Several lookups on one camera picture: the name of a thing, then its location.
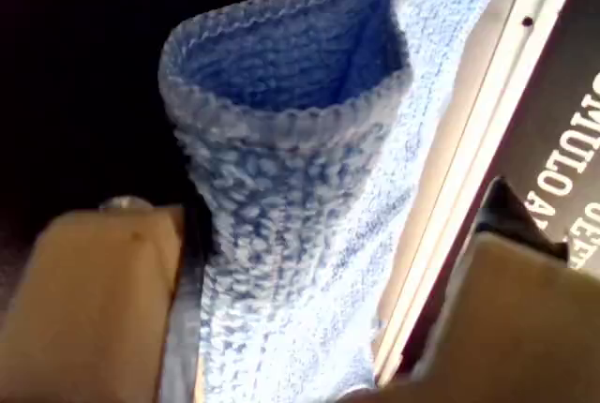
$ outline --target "white edge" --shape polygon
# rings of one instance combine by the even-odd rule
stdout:
[[[489,64],[436,205],[417,248],[382,345],[393,345],[376,370],[389,382],[466,217],[489,163],[544,49],[565,0],[516,0]],[[533,27],[522,20],[532,17]],[[495,101],[490,110],[489,102]]]

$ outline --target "white strip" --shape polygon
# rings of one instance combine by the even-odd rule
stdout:
[[[382,345],[393,340],[394,347],[383,363],[380,385],[389,382],[396,372],[398,358],[469,211],[564,1],[515,2],[387,325]],[[534,20],[530,28],[521,24],[523,18],[528,16]]]

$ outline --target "blue fabric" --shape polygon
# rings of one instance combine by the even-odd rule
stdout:
[[[159,84],[213,212],[210,402],[372,386],[395,245],[488,0],[250,0],[176,27]]]

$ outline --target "crocheted edge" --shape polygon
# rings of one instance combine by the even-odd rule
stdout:
[[[239,142],[245,146],[309,148],[315,144],[343,142],[349,131],[373,123],[387,126],[393,123],[400,98],[412,80],[408,64],[358,97],[324,109],[289,108],[281,112],[233,103],[226,97],[187,82],[178,73],[177,61],[195,43],[326,1],[247,0],[180,23],[164,45],[158,70],[159,88],[167,102],[167,112],[180,131],[189,129],[213,140]],[[400,50],[408,57],[398,21],[393,22]]]

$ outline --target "blue crocheted item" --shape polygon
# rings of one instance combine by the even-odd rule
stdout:
[[[160,90],[218,248],[202,291],[208,402],[373,385],[377,303],[487,2],[249,0],[173,30]]]

